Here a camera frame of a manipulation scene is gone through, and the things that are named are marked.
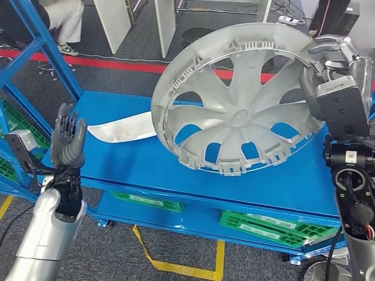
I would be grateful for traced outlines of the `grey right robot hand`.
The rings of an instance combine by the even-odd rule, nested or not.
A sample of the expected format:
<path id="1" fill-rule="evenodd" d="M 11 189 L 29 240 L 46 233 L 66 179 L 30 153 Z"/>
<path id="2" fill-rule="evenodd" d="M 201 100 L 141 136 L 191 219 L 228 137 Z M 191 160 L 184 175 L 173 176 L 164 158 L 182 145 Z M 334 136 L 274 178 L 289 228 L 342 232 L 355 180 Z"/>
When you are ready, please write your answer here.
<path id="1" fill-rule="evenodd" d="M 299 82 L 312 116 L 326 123 L 367 123 L 372 103 L 373 61 L 350 37 L 322 35 L 308 49 L 313 58 Z"/>

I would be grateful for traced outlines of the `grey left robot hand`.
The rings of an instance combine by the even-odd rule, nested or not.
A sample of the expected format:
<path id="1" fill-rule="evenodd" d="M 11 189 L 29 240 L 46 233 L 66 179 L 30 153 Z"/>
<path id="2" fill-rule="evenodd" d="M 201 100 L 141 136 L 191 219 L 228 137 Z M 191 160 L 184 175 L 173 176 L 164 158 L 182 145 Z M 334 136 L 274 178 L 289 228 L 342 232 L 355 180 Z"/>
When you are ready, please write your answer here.
<path id="1" fill-rule="evenodd" d="M 73 112 L 73 104 L 63 103 L 55 118 L 55 127 L 51 134 L 50 158 L 54 168 L 80 168 L 85 164 L 83 154 L 87 124 L 79 113 Z"/>

